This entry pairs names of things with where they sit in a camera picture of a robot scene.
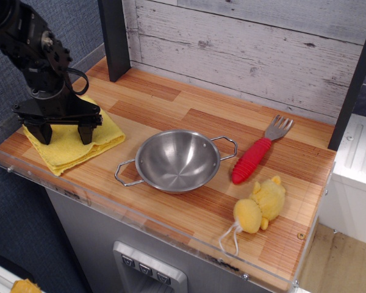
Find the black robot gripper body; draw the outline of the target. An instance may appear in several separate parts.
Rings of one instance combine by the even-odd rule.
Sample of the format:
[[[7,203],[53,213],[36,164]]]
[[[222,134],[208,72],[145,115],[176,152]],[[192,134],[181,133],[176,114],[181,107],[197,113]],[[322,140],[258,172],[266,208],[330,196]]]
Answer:
[[[94,128],[102,125],[100,107],[78,97],[65,83],[51,92],[30,87],[27,92],[29,99],[12,106],[12,111],[24,121],[53,125],[90,125]]]

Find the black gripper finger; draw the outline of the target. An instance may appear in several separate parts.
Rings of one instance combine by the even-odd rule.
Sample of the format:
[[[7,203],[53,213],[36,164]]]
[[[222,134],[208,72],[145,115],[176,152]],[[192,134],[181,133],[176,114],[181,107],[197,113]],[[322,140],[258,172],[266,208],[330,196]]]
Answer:
[[[94,128],[95,128],[94,124],[92,123],[85,123],[78,125],[77,131],[84,145],[88,145],[89,143],[92,142]]]
[[[52,137],[52,128],[47,123],[25,123],[27,130],[42,144],[49,145]]]

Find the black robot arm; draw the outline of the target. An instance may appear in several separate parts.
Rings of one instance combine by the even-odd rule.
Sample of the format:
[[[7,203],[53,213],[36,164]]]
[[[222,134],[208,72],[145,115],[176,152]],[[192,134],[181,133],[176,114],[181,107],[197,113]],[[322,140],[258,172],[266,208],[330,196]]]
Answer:
[[[30,99],[12,106],[19,121],[42,144],[49,144],[52,125],[75,125],[81,141],[92,142],[102,124],[100,107],[81,99],[88,86],[73,89],[70,50],[55,38],[46,21],[21,1],[0,1],[0,51],[22,72]]]

